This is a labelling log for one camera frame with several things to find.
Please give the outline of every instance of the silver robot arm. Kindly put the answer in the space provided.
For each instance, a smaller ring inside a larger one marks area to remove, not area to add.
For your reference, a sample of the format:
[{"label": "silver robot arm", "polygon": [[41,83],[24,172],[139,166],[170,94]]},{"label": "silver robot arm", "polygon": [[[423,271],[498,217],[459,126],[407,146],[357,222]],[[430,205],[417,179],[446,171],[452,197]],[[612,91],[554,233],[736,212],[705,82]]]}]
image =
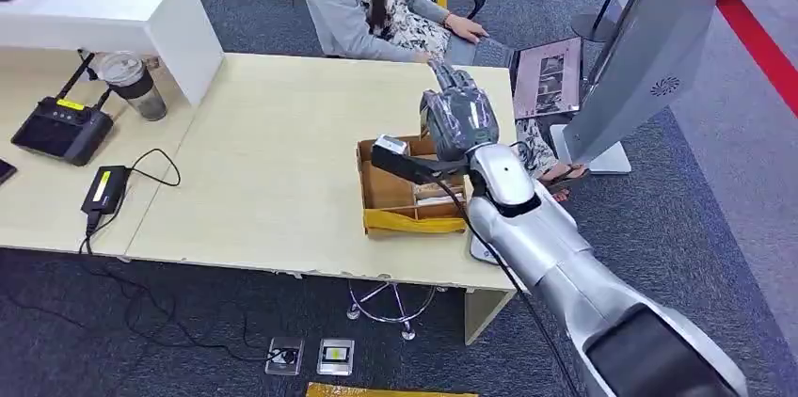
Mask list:
[{"label": "silver robot arm", "polygon": [[540,293],[573,342],[592,396],[746,396],[745,377],[697,326],[632,289],[593,256],[576,221],[497,143],[487,95],[464,71],[430,62],[441,91],[426,91],[422,133],[438,161],[381,146],[372,163],[415,183],[468,173],[474,235]]},{"label": "silver robot arm", "polygon": [[748,395],[740,369],[701,329],[593,256],[574,219],[509,147],[488,144],[469,156],[485,188],[469,202],[471,224],[543,296],[582,361],[589,395]]}]

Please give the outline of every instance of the desk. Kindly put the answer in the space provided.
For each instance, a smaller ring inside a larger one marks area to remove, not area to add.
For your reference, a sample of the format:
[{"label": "desk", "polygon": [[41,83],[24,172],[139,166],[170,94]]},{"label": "desk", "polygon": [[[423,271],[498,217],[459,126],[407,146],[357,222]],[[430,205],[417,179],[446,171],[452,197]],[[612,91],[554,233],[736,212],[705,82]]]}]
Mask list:
[{"label": "desk", "polygon": [[[75,167],[12,145],[11,137],[36,102],[44,96],[55,96],[79,64],[75,52],[0,49],[0,158],[18,168],[0,185],[0,245],[76,252],[86,229],[86,215],[80,212],[80,206],[97,167],[129,166],[143,152],[156,147],[173,155],[188,128],[194,111],[188,100],[168,74],[154,72],[168,115],[160,121],[146,121],[112,95],[104,111],[114,119],[114,128],[86,166]],[[102,82],[79,82],[68,97],[91,104],[103,90]],[[141,165],[155,176],[164,176],[168,168],[168,163],[157,156]],[[141,176],[131,177],[120,216],[92,238],[95,253],[124,254],[157,187]]]},{"label": "desk", "polygon": [[[51,54],[62,61],[18,53],[4,62],[0,54],[0,77],[14,93],[4,95],[8,110],[0,113],[5,138],[77,65],[72,54],[68,64],[64,53]],[[515,141],[507,70],[469,72],[490,95],[503,142]],[[466,288],[466,343],[515,294],[501,269],[469,255],[465,234],[375,241],[363,233],[356,145],[383,133],[419,131],[421,94],[438,87],[425,65],[227,54],[196,110],[176,87],[157,85],[169,115],[149,123],[112,98],[107,112],[117,117],[114,137],[86,167],[0,142],[0,157],[20,169],[0,186],[0,244],[76,251],[86,224],[79,208],[96,167],[129,165],[160,147],[174,158],[183,183],[156,186],[134,176],[120,217],[92,242],[96,252]],[[101,90],[97,83],[79,84],[71,98],[91,101]],[[149,172],[171,176],[167,164],[153,159]]]},{"label": "desk", "polygon": [[[507,70],[469,72],[515,141]],[[472,341],[513,294],[499,267],[465,234],[363,233],[358,141],[418,133],[437,87],[420,64],[227,54],[175,159],[184,183],[158,190],[126,256],[478,290]]]}]

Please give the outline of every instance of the speaker grille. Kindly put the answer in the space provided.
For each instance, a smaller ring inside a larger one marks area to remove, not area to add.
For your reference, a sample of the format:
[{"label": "speaker grille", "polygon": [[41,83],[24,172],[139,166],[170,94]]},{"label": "speaker grille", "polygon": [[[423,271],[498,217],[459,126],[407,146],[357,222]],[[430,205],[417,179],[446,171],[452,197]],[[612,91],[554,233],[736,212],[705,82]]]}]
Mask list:
[{"label": "speaker grille", "polygon": [[681,86],[681,81],[671,75],[654,84],[648,92],[651,93],[651,96],[659,98],[675,92],[679,86]]}]

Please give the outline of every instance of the yellow cloth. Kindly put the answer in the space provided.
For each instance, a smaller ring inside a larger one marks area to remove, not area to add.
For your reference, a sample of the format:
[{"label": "yellow cloth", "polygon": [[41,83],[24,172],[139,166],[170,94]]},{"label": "yellow cloth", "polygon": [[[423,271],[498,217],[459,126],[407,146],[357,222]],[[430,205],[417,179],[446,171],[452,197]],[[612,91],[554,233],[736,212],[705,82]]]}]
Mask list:
[{"label": "yellow cloth", "polygon": [[425,218],[416,220],[409,216],[379,209],[363,210],[363,224],[369,229],[424,233],[455,232],[466,228],[466,222],[462,218]]},{"label": "yellow cloth", "polygon": [[307,397],[479,397],[478,394],[446,394],[443,392],[405,392],[371,390],[309,383]]}]

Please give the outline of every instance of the travel mug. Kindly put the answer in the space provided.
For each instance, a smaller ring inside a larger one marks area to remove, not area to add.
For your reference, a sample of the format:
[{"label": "travel mug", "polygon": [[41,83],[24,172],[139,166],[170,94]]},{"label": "travel mug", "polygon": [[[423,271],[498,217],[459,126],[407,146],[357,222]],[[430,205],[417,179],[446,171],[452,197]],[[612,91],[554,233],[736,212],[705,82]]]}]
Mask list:
[{"label": "travel mug", "polygon": [[144,119],[158,121],[167,115],[167,105],[155,87],[150,71],[135,54],[108,54],[100,60],[97,73]]}]

